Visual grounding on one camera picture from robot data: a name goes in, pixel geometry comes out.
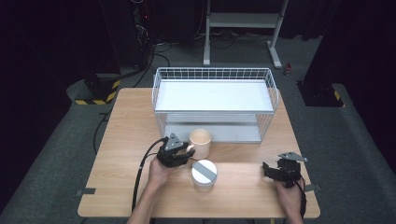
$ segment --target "cup lid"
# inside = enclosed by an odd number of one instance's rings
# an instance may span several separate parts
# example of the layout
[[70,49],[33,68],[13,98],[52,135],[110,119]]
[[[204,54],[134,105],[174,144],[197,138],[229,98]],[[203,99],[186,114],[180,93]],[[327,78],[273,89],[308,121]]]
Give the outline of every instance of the cup lid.
[[218,177],[218,169],[212,161],[200,160],[192,165],[192,179],[200,185],[212,185]]

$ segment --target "gray carpet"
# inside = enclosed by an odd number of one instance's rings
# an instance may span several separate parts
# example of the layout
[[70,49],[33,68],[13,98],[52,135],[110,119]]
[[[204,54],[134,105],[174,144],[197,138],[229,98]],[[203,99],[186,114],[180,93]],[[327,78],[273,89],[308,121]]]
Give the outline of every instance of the gray carpet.
[[[296,80],[304,79],[319,42],[320,39],[303,41],[300,37],[278,39],[276,50],[281,62],[292,65],[289,76],[284,76],[282,70],[273,67],[264,41],[236,42],[233,45],[230,41],[213,41],[215,47],[211,50],[211,66],[269,67],[273,71],[300,149],[309,159],[306,167],[310,178],[323,187],[322,191],[317,192],[321,215],[316,219],[307,219],[305,223],[394,223],[395,174],[367,133],[353,102],[348,98],[347,90],[343,85],[334,85],[346,105],[339,108],[307,107],[299,93]],[[202,44],[197,41],[195,47],[160,45],[156,51],[165,56],[171,66],[200,67],[203,64]],[[154,56],[154,69],[167,65],[165,58]],[[123,79],[120,89],[132,87],[140,75]],[[153,72],[148,70],[137,87],[151,87],[152,75]],[[69,88],[67,94],[74,99],[86,93],[83,82],[79,81]],[[83,220],[77,213],[80,197],[76,193],[84,189],[92,168],[95,158],[93,137],[103,117],[100,113],[106,113],[111,107],[71,104],[0,216],[0,223],[80,223]],[[97,146],[105,128],[104,122],[95,140]],[[85,223],[125,221],[126,218],[89,218]],[[241,220],[225,221],[243,223]],[[269,220],[254,222],[269,223]]]

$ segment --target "dark background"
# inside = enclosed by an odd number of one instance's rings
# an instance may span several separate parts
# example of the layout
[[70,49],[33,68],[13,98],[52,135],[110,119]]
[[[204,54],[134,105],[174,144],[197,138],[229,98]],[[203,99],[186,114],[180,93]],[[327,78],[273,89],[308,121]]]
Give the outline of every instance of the dark background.
[[[212,2],[212,11],[224,12],[274,12],[280,7],[276,0]],[[112,42],[115,36],[109,33],[107,20],[118,18],[107,18],[103,4],[99,0],[0,2],[0,74],[5,94],[1,110],[5,121],[0,141],[1,210],[72,104],[67,87],[87,74],[121,75],[121,67],[129,62],[120,60],[123,53],[114,43],[130,43],[130,52],[139,50],[135,49],[134,26],[130,25],[136,22],[133,12],[129,21],[128,17],[119,21],[124,24],[122,31],[130,33],[119,33],[117,42]],[[387,0],[291,0],[280,36],[302,35],[309,40],[324,35],[305,81],[318,89],[334,82],[346,86],[394,171],[393,8],[393,2]],[[145,25],[152,28],[151,38],[191,43],[199,27],[202,31],[205,27],[205,17],[200,26],[203,9],[205,12],[205,2],[197,0],[149,0],[142,12],[148,15]],[[139,55],[134,59],[129,64],[145,61]]]

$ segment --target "metal stand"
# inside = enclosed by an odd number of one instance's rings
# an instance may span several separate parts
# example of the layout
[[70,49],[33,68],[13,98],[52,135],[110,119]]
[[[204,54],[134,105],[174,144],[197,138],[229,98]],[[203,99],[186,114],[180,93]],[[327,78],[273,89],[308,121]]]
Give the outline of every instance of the metal stand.
[[283,1],[279,13],[211,13],[210,0],[207,0],[204,66],[210,66],[210,27],[273,28],[273,38],[267,41],[267,46],[275,68],[280,69],[282,64],[277,56],[275,44],[288,2],[289,0]]

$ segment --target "metal bracket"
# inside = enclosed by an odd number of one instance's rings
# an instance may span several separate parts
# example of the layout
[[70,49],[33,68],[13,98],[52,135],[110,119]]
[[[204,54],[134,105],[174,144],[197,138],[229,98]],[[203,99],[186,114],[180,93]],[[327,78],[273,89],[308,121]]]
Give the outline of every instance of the metal bracket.
[[83,194],[95,194],[96,189],[78,189],[76,196],[82,196]]
[[304,162],[308,162],[308,159],[305,157],[302,157],[298,154],[296,154],[295,152],[287,152],[287,153],[282,153],[278,155],[280,158],[283,158],[285,160],[289,160],[289,161],[304,161]]
[[311,190],[313,190],[314,192],[317,192],[317,191],[323,190],[323,188],[319,184],[316,184],[316,185],[310,184],[310,185],[305,186],[305,192],[308,192]]
[[171,133],[171,135],[169,136],[169,140],[166,143],[165,151],[173,150],[178,147],[183,147],[183,143],[174,133]]

